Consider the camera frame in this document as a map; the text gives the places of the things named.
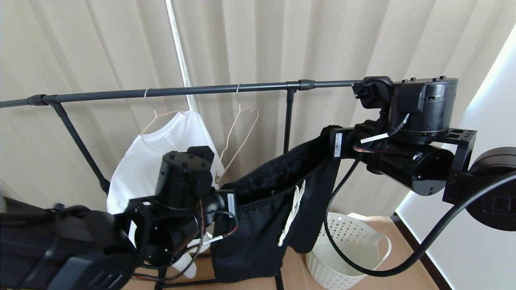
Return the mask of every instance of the beige curtain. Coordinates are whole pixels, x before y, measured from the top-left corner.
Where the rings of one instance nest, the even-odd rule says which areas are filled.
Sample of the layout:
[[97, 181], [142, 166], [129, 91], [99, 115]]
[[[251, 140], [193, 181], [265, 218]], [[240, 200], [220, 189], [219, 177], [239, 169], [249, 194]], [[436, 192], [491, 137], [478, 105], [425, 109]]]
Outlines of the beige curtain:
[[[507, 1], [182, 1], [172, 2], [193, 85], [448, 75], [460, 79], [454, 123], [493, 64], [516, 20]], [[285, 92], [247, 92], [239, 98], [260, 110], [250, 140], [229, 168], [236, 179], [278, 156], [283, 147]], [[234, 94], [197, 98], [217, 148], [237, 113]], [[252, 122], [245, 114], [227, 157]], [[329, 124], [376, 119], [350, 88], [296, 93], [291, 148]], [[342, 162], [340, 178], [351, 161]], [[390, 215], [408, 190], [360, 166], [333, 210]]]
[[[0, 98], [33, 94], [178, 87], [183, 80], [163, 1], [0, 2]], [[362, 79], [446, 74], [460, 79], [454, 122], [480, 86], [516, 20], [506, 1], [172, 1], [192, 85]], [[234, 94], [195, 97], [218, 151], [237, 114]], [[240, 93], [260, 119], [229, 168], [234, 180], [278, 156], [285, 92]], [[165, 112], [184, 97], [151, 98]], [[106, 178], [152, 119], [143, 99], [64, 104]], [[2, 109], [1, 176], [12, 195], [105, 207], [105, 196], [50, 107]], [[351, 89], [296, 93], [291, 148], [329, 124], [350, 126], [377, 112]], [[243, 113], [227, 163], [254, 116]], [[341, 177], [351, 162], [341, 166]], [[390, 215], [408, 191], [361, 166], [335, 211]]]
[[[165, 1], [1, 1], [2, 101], [34, 94], [182, 86]], [[188, 109], [184, 97], [150, 98], [158, 112]], [[65, 103], [109, 180], [153, 118], [143, 99]], [[2, 109], [6, 195], [48, 207], [105, 209], [106, 196], [51, 107]], [[159, 119], [156, 128], [168, 120]]]

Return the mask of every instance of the white shirt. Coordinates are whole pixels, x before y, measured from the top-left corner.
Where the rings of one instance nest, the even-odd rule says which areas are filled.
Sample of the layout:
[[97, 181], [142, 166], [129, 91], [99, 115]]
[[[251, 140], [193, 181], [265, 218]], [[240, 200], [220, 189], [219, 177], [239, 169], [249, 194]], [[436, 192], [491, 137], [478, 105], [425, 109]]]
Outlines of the white shirt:
[[[193, 111], [179, 112], [163, 128], [138, 135], [118, 164], [107, 196], [107, 211], [111, 214], [124, 212], [129, 199], [155, 195], [162, 157], [169, 151], [186, 152], [192, 146], [209, 146], [215, 157], [211, 167], [213, 183], [219, 155], [201, 116]], [[224, 172], [219, 166], [218, 176]]]

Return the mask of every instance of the wire hanger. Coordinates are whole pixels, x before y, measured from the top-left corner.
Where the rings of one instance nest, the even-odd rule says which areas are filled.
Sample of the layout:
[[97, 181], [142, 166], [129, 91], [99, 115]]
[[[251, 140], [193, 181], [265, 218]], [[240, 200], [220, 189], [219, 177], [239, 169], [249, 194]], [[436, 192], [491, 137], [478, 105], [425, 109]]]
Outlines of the wire hanger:
[[[150, 90], [151, 88], [148, 88], [147, 90], [145, 90], [145, 93], [143, 93], [143, 99], [145, 100], [145, 102], [152, 107], [152, 111], [154, 112], [154, 119], [152, 119], [152, 121], [149, 123], [149, 125], [147, 125], [147, 127], [145, 127], [145, 129], [143, 129], [143, 131], [141, 131], [140, 135], [143, 135], [147, 129], [152, 125], [152, 123], [154, 123], [154, 121], [156, 121], [158, 118], [160, 117], [163, 117], [163, 116], [166, 116], [166, 115], [170, 115], [170, 114], [173, 114], [173, 113], [177, 113], [177, 112], [180, 112], [182, 113], [185, 117], [186, 117], [186, 114], [185, 112], [183, 112], [182, 110], [174, 110], [174, 111], [170, 111], [170, 112], [167, 112], [167, 113], [164, 113], [164, 114], [160, 114], [158, 115], [158, 113], [156, 112], [156, 108], [154, 107], [154, 105], [152, 105], [151, 103], [149, 103], [149, 101], [147, 100], [147, 92]], [[172, 150], [178, 143], [179, 141], [183, 138], [183, 135], [185, 134], [185, 131], [186, 131], [186, 118], [185, 118], [185, 123], [183, 125], [183, 131], [181, 132], [181, 136], [179, 137], [179, 139], [177, 140], [177, 142], [172, 146], [172, 148], [170, 150]]]
[[[231, 128], [229, 129], [228, 137], [226, 138], [226, 146], [225, 146], [224, 150], [222, 150], [222, 153], [220, 154], [220, 160], [219, 160], [219, 163], [217, 164], [217, 169], [215, 170], [215, 183], [216, 184], [219, 183], [219, 181], [222, 179], [224, 174], [228, 171], [229, 166], [231, 165], [233, 160], [235, 160], [236, 155], [240, 152], [240, 150], [242, 149], [244, 144], [247, 142], [247, 139], [249, 138], [249, 135], [251, 135], [251, 132], [253, 131], [253, 128], [256, 125], [256, 122], [258, 121], [258, 118], [260, 117], [260, 111], [257, 108], [250, 108], [250, 107], [246, 107], [246, 108], [243, 108], [243, 109], [241, 108], [240, 99], [238, 98], [238, 89], [240, 88], [240, 85], [241, 84], [238, 84], [238, 86], [236, 87], [236, 100], [238, 101], [238, 114], [236, 114], [235, 121], [233, 121], [233, 124], [231, 125]], [[229, 161], [228, 165], [226, 166], [224, 173], [222, 173], [221, 176], [217, 176], [217, 173], [219, 172], [220, 164], [222, 163], [222, 157], [224, 156], [224, 153], [228, 149], [229, 137], [231, 136], [231, 132], [233, 131], [233, 128], [235, 127], [236, 120], [238, 120], [238, 117], [240, 117], [240, 113], [242, 113], [243, 111], [246, 111], [246, 110], [250, 111], [251, 113], [256, 111], [256, 119], [254, 120], [254, 123], [251, 126], [251, 129], [249, 129], [249, 132], [247, 133], [247, 136], [244, 139], [244, 142], [242, 143], [242, 145], [240, 145], [240, 147], [236, 151], [235, 155], [233, 155], [233, 158], [231, 158], [231, 160]]]

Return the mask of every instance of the brown floor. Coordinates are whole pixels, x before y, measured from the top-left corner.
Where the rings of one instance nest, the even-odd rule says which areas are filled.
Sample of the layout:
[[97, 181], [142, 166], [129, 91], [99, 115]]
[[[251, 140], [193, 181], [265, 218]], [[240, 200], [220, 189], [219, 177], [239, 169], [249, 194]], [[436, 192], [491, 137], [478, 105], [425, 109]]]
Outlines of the brown floor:
[[[393, 249], [390, 256], [383, 262], [378, 270], [390, 269], [399, 265], [403, 262], [411, 253], [407, 241], [400, 234], [396, 226], [392, 223], [390, 218], [385, 217], [368, 217], [364, 218], [364, 221], [374, 228], [379, 233], [387, 235], [393, 244]], [[213, 269], [209, 258], [204, 258], [196, 261], [197, 275], [195, 280], [213, 279]], [[149, 274], [156, 275], [156, 271], [138, 269], [138, 272], [146, 272]], [[175, 270], [170, 270], [167, 276], [173, 275]], [[297, 254], [293, 249], [289, 248], [283, 260], [283, 267], [281, 268], [283, 276], [283, 285], [286, 290], [324, 290], [321, 286], [315, 282], [315, 280], [308, 273], [304, 255]], [[181, 277], [177, 282], [190, 281], [185, 277]], [[175, 289], [181, 290], [264, 290], [264, 289], [275, 289], [276, 284], [274, 278], [257, 278], [250, 279], [233, 284], [209, 284], [199, 286], [181, 287]], [[130, 281], [123, 290], [152, 290], [154, 289], [154, 282], [148, 281]], [[433, 282], [430, 275], [425, 270], [421, 262], [417, 262], [407, 271], [387, 278], [377, 277], [366, 277], [360, 281], [357, 285], [352, 287], [353, 290], [383, 290], [383, 289], [418, 289], [418, 290], [430, 290], [438, 289], [436, 284]]]

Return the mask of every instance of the white laundry basket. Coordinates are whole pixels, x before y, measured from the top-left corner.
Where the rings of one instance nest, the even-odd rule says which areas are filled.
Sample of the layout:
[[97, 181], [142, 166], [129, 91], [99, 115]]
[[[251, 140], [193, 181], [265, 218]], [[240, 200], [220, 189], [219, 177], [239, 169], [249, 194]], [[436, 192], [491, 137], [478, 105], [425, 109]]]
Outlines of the white laundry basket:
[[[376, 269], [391, 253], [391, 240], [355, 218], [337, 213], [328, 214], [328, 227], [338, 248], [353, 262]], [[387, 239], [389, 248], [380, 256], [378, 242]], [[329, 290], [349, 289], [366, 275], [349, 266], [333, 249], [324, 225], [314, 249], [307, 254], [307, 268], [322, 287]]]

